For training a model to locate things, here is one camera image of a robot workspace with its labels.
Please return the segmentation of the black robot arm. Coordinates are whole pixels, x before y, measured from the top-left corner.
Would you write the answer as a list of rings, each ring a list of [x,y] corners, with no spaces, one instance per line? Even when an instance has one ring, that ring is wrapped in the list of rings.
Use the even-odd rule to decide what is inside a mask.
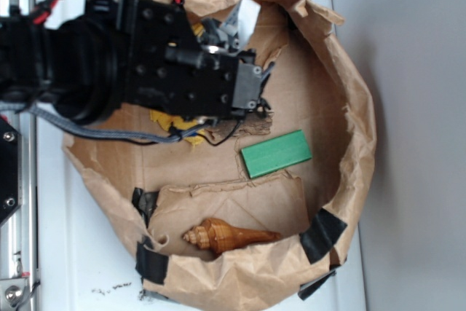
[[[1,100],[50,103],[79,125],[123,103],[186,119],[243,118],[269,78],[252,50],[237,51],[217,20],[194,33],[186,11],[152,0],[86,0],[57,29],[22,15],[1,19]]]

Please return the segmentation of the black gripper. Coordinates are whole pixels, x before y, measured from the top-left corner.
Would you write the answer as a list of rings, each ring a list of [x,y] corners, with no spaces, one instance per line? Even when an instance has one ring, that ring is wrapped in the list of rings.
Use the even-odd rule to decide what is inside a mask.
[[[124,103],[187,120],[242,119],[266,108],[267,77],[255,52],[203,43],[181,7],[86,0],[83,26],[95,66],[85,124],[107,120]]]

